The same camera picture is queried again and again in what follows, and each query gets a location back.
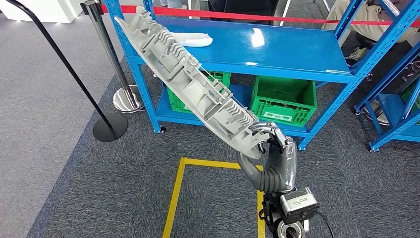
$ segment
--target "black chair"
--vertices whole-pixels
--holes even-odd
[[[373,46],[376,44],[376,41],[369,39],[368,37],[361,35],[356,32],[356,40],[360,43],[362,48],[366,48],[368,50],[371,50]]]
[[[209,0],[209,10],[249,15],[274,16],[278,0]],[[244,22],[272,25],[272,21],[213,19],[219,21]]]

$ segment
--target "black cable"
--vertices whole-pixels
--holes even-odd
[[[294,228],[286,229],[286,238],[299,238],[297,231]]]
[[[55,53],[58,55],[60,60],[63,62],[63,64],[66,66],[67,70],[70,72],[71,76],[73,76],[74,80],[76,80],[77,84],[79,84],[79,87],[83,90],[86,97],[88,97],[89,101],[91,101],[92,105],[95,107],[96,111],[99,113],[99,115],[102,117],[106,125],[111,129],[111,132],[114,133],[112,129],[111,123],[109,123],[108,119],[103,114],[102,110],[99,108],[95,100],[93,99],[92,95],[89,93],[88,89],[85,87],[83,82],[80,80],[77,73],[74,71],[73,67],[70,65],[66,57],[61,52],[60,48],[57,46],[51,35],[48,33],[48,31],[45,29],[41,21],[38,19],[38,17],[29,10],[25,5],[21,4],[20,2],[16,0],[6,0],[10,4],[16,6],[20,10],[22,10],[24,13],[26,13],[35,23],[35,25],[38,27],[38,29],[41,31],[41,33],[44,35],[45,39],[48,41],[48,43],[51,45],[51,47],[54,49]]]
[[[328,229],[329,229],[329,232],[331,234],[331,237],[332,238],[335,238],[334,233],[332,232],[331,224],[329,223],[327,217],[324,214],[320,213],[320,212],[316,212],[315,214],[319,215],[320,217],[322,217],[324,219],[325,223],[328,226]]]

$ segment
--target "blue metal shelf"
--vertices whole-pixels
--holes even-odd
[[[353,79],[333,31],[167,17],[156,21],[171,32],[211,36],[207,47],[186,47],[206,70],[243,74],[258,70],[259,75],[335,83]],[[136,60],[143,62],[139,56]]]
[[[392,126],[396,126],[405,107],[400,95],[380,93],[378,98],[386,118]],[[394,139],[420,142],[420,125],[410,126],[401,134],[394,136]]]
[[[104,0],[104,2],[111,19],[115,16],[124,18],[119,0]],[[157,17],[156,21],[172,32],[208,33],[213,38],[211,45],[187,48],[207,70],[342,83],[342,88],[311,128],[280,126],[286,134],[300,136],[299,149],[305,150],[307,144],[420,13],[420,0],[409,1],[370,52],[356,67],[349,70],[337,39],[340,39],[363,3],[364,0],[350,1],[334,31],[185,18]],[[154,18],[152,1],[143,0],[143,4]],[[120,26],[114,20],[112,22],[154,132],[160,132],[160,121],[201,124],[193,115],[172,112],[165,90],[162,92],[157,109],[154,108],[139,69],[139,64],[144,62],[130,45]],[[249,100],[245,97],[250,95],[249,89],[232,86],[231,91],[239,101],[247,105],[246,101]]]
[[[249,107],[251,101],[252,88],[242,85],[231,85],[229,89],[232,91],[235,99],[244,107]],[[166,87],[163,88],[160,100],[156,109],[156,117],[160,121],[184,123],[192,125],[204,125],[194,114],[174,112],[170,108],[169,96]],[[281,130],[289,136],[303,137],[308,134],[306,126],[297,127],[291,125],[278,124]]]

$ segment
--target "crate label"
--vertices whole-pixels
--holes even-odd
[[[265,112],[263,117],[292,122],[292,117],[291,116],[285,116],[285,115],[275,114],[275,113],[270,113],[270,112]]]

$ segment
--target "cable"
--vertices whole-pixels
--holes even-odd
[[[299,236],[294,228],[289,227],[286,229],[286,238],[299,238]]]
[[[328,226],[328,229],[329,229],[329,232],[331,234],[331,237],[332,238],[335,238],[334,233],[332,232],[331,224],[329,223],[327,217],[324,214],[320,213],[320,212],[316,212],[315,214],[319,215],[320,217],[322,217],[324,219],[325,223]]]

